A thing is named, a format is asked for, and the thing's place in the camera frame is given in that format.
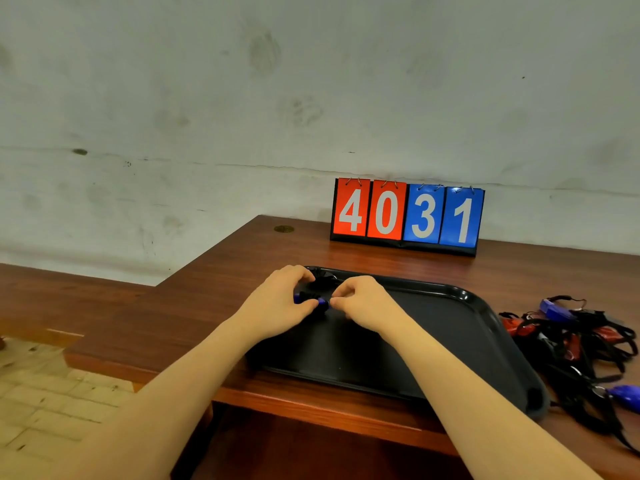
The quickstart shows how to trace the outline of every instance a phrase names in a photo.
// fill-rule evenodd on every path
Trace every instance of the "tabletop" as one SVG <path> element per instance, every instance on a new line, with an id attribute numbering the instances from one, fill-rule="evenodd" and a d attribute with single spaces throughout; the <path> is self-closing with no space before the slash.
<path id="1" fill-rule="evenodd" d="M 292 226 L 288 233 L 276 226 Z M 274 269 L 287 264 L 448 283 L 498 313 L 522 314 L 558 294 L 587 298 L 632 328 L 640 256 L 480 240 L 476 258 L 330 241 L 329 224 L 258 216 L 65 350 L 72 367 L 148 383 L 235 313 Z M 625 383 L 640 384 L 630 364 Z M 385 440 L 456 454 L 428 406 L 315 384 L 241 361 L 215 400 Z M 620 411 L 628 439 L 640 444 L 640 416 Z M 541 422 L 607 479 L 640 479 L 640 460 L 563 412 Z"/>

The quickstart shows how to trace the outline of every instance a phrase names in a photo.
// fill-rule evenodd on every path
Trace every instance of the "white wall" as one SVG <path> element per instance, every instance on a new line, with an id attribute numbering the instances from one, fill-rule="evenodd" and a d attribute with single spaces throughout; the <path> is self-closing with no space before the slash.
<path id="1" fill-rule="evenodd" d="M 0 0 L 0 260 L 155 283 L 341 175 L 640 253 L 640 0 Z M 87 155 L 72 153 L 83 148 Z"/>

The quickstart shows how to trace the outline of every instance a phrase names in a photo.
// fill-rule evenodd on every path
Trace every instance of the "person's left arm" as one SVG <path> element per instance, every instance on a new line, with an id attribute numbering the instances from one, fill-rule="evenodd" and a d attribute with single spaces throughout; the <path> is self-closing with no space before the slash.
<path id="1" fill-rule="evenodd" d="M 302 266 L 274 271 L 240 309 L 171 364 L 88 436 L 52 479 L 165 480 L 229 371 L 253 345 L 300 323 L 315 299 L 293 290 L 315 278 Z"/>

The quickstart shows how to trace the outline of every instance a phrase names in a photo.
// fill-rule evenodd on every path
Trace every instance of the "black object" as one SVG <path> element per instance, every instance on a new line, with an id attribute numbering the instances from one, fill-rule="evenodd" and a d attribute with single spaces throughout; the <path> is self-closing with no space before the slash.
<path id="1" fill-rule="evenodd" d="M 544 375 L 549 387 L 556 393 L 557 403 L 553 403 L 553 406 L 562 407 L 578 423 L 598 434 L 615 436 L 620 443 L 640 456 L 640 451 L 623 434 L 624 428 L 613 407 L 611 393 L 601 386 L 622 378 L 624 362 L 638 353 L 634 341 L 636 333 L 610 321 L 604 312 L 572 310 L 572 314 L 575 318 L 571 322 L 531 319 L 528 314 L 524 314 L 518 330 L 526 326 L 533 326 L 533 330 L 525 335 L 514 334 L 514 343 L 533 368 Z M 632 352 L 626 352 L 606 341 L 598 333 L 598 329 L 603 326 L 612 327 L 619 332 L 622 339 L 617 343 L 627 343 Z M 577 353 L 571 350 L 572 344 L 575 349 L 576 343 Z M 593 367 L 595 359 L 614 362 L 620 373 L 596 377 Z"/>
<path id="2" fill-rule="evenodd" d="M 446 253 L 446 254 L 455 254 L 460 256 L 471 256 L 476 257 L 477 252 L 477 241 L 476 246 L 473 248 L 463 248 L 458 246 L 448 246 L 446 244 L 436 244 L 432 242 L 418 242 L 418 241 L 404 241 L 402 239 L 380 239 L 379 237 L 369 237 L 367 235 L 350 235 L 350 234 L 336 234 L 333 232 L 333 224 L 335 223 L 336 218 L 336 208 L 335 201 L 338 197 L 338 182 L 339 179 L 335 179 L 335 186 L 333 188 L 333 213 L 331 216 L 331 231 L 329 233 L 329 239 L 331 241 L 341 241 L 341 242 L 354 242 L 356 244 L 368 244 L 370 246 L 382 246 L 386 248 L 400 248 L 400 249 L 410 249 L 414 251 L 431 251 L 434 253 Z M 402 221 L 402 229 L 404 234 L 404 226 L 406 224 L 406 211 L 407 206 L 409 206 L 409 184 L 407 184 L 406 190 L 406 198 L 404 199 L 404 215 Z M 371 198 L 373 192 L 369 192 L 369 202 L 367 203 L 367 215 L 369 215 L 369 210 L 371 209 Z M 484 199 L 483 199 L 483 208 L 480 209 L 481 216 L 482 211 L 484 210 Z"/>
<path id="3" fill-rule="evenodd" d="M 309 269 L 316 281 L 296 291 L 317 293 L 326 300 L 343 280 L 360 275 Z M 386 276 L 375 279 L 421 327 L 518 409 L 534 419 L 545 414 L 549 405 L 546 388 L 482 298 L 452 285 Z M 425 400 L 393 347 L 332 308 L 261 341 L 247 359 L 252 367 L 303 379 Z"/>

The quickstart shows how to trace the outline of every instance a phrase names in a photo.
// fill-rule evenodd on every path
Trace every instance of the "tiled floor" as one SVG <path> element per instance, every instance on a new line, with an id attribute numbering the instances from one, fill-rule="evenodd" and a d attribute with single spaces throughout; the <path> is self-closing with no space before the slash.
<path id="1" fill-rule="evenodd" d="M 62 349 L 5 339 L 0 480 L 41 478 L 133 394 L 131 383 L 69 369 Z"/>

